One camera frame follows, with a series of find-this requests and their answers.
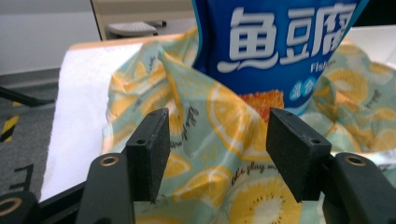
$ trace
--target white towel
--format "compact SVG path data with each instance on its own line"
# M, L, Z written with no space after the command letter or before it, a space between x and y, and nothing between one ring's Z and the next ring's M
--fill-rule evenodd
M66 52L40 201L86 180L102 147L111 75L140 47L134 44Z

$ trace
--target yellow lemon print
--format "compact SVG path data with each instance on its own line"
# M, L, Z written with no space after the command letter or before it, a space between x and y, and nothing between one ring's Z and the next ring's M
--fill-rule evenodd
M337 107L333 104L323 103L321 101L315 101L315 106L320 113L328 117L330 120L335 120L335 112Z
M336 98L336 108L334 110L334 113L339 116L340 112L340 107L344 106L345 109L356 113L360 110L360 104L358 104L357 102L354 102L353 100L351 100L351 98L346 97L344 94L337 94L337 98Z
M141 77L146 76L147 74L148 72L146 71L146 66L141 61L139 61L136 64L136 68L134 69L134 77L136 79L139 79Z
M207 167L215 162L215 159L220 155L220 148L216 143L205 144L202 148L199 159L201 160L201 165Z
M170 100L172 94L169 85L162 85L143 101L140 112L146 116L149 112L163 108Z
M178 52L173 52L173 51L168 50L165 52L165 57L167 57L167 58L171 57L171 58L173 58L173 60L183 62L183 57L180 56L178 54Z
M183 129L183 122L179 110L175 105L175 99L171 99L165 107L169 110L169 131L173 136L180 136Z
M163 177L170 178L177 175L184 174L191 170L191 164L179 157L177 154L171 152L169 155L168 163L166 163L166 169Z
M131 134L136 130L137 125L134 122L125 124L121 130L113 133L112 135L105 136L102 145L102 154L108 153L109 150L118 144L120 141L129 138Z
M396 128L385 128L378 132L372 151L385 151L396 148Z
M375 110L375 120L396 120L396 111L389 107L380 107Z
M138 224L181 224L181 222L169 217L137 217Z
M152 86L166 78L165 69L163 68L163 63L158 61L155 64L154 69L148 76L148 83Z
M192 66L197 56L197 49L189 49L184 55L183 63Z
M374 113L368 115L356 116L358 122L366 124L380 120L396 120L396 111L390 107L379 107Z
M314 91L314 95L320 97L329 96L331 93L332 93L332 88L330 88L330 86L326 86L322 89L316 89Z
M364 52L360 48L350 42L342 43L338 46L335 53L343 55L364 55Z
M346 125L346 129L366 146L374 142L375 135L371 129L360 129L356 124Z
M137 81L125 81L122 83L122 92L132 92L138 89L141 85L140 82Z
M379 75L390 73L393 71L392 68L381 63L370 63L370 70Z
M204 169L174 191L174 202L195 199L218 207L230 186L231 177L232 173L221 166Z
M123 80L124 74L121 71L117 71L116 73L111 76L111 82L110 82L110 90L111 91L121 91L123 90Z
M247 183L236 195L230 224L299 223L301 209L280 177L259 180Z
M269 160L265 151L267 124L241 98L215 83L206 108L213 130L228 150L244 160Z
M114 100L110 106L110 113L113 119L119 117L136 99L135 95L124 95L120 99Z
M342 151L361 152L361 145L342 124L335 122L324 135L334 147Z
M338 94L343 94L353 101L362 102L368 94L367 80L360 74L345 68L339 68L327 75L334 83Z

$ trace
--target wall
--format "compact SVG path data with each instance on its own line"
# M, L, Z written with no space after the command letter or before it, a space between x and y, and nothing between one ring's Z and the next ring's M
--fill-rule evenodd
M0 76L59 68L71 45L99 40L90 0L0 0Z

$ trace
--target floor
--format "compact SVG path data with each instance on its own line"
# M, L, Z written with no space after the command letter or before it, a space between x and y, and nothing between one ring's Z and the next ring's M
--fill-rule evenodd
M58 85L13 90L38 99L56 99ZM17 105L0 99L0 107L7 110ZM37 199L40 197L53 116L54 108L0 117L0 195L30 190Z

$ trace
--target cloth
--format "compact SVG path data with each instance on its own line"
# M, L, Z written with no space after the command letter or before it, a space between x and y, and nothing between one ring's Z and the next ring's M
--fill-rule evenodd
M140 46L67 51L60 72L40 201L86 180L90 164L102 147L111 74Z
M155 205L135 203L137 222L323 222L321 202L295 202L268 156L266 120L191 68L197 43L196 31L170 43L149 43L112 76L102 153L121 152L149 112L170 110L171 155L161 197ZM394 71L370 63L352 44L337 52L303 119L333 143L333 152L391 152L396 148ZM360 111L365 120L354 119ZM373 132L370 139L367 129Z

